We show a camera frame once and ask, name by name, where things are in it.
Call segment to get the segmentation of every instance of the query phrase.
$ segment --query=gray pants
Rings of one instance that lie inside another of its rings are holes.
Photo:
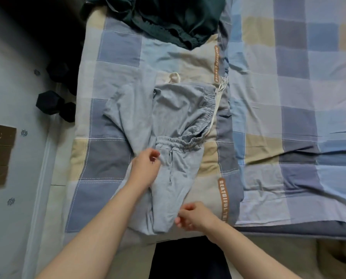
[[[134,82],[116,90],[104,114],[126,135],[135,155],[152,147],[161,168],[142,196],[129,227],[147,235],[167,232],[198,173],[203,142],[215,112],[215,86],[200,83],[155,85],[157,73],[141,68]],[[128,180],[131,164],[121,183]]]

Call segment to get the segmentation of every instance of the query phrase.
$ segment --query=hand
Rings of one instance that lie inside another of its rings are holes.
[[[209,230],[220,221],[201,201],[181,206],[175,224],[186,231],[200,231],[208,236]]]
[[[160,169],[160,153],[148,148],[132,160],[132,169],[127,183],[139,184],[143,189],[151,186]]]

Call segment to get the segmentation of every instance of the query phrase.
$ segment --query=orange label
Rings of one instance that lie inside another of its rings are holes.
[[[216,53],[216,59],[214,61],[214,81],[216,83],[219,82],[218,69],[219,69],[219,48],[217,45],[214,46],[214,50]]]
[[[219,193],[221,194],[221,200],[222,200],[222,221],[227,222],[228,218],[228,193],[226,189],[226,180],[224,178],[218,179],[218,189]]]

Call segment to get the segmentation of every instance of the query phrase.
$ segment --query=forearm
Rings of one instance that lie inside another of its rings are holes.
[[[222,221],[218,221],[208,235],[245,279],[301,279]]]
[[[104,278],[143,191],[127,183],[38,278]]]

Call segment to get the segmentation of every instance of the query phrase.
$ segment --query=bed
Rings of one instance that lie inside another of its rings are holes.
[[[218,34],[193,51],[132,30],[106,7],[92,11],[79,71],[64,243],[124,178],[130,147],[102,111],[109,90],[130,80],[141,61],[184,80],[212,82],[216,70],[229,79],[198,173],[213,182],[195,182],[185,201],[204,201],[223,220],[237,220],[244,233],[346,239],[346,0],[226,2]],[[229,219],[219,178],[230,196]],[[239,213],[235,204],[242,199]],[[173,228],[145,237],[127,230],[123,243],[196,235]]]

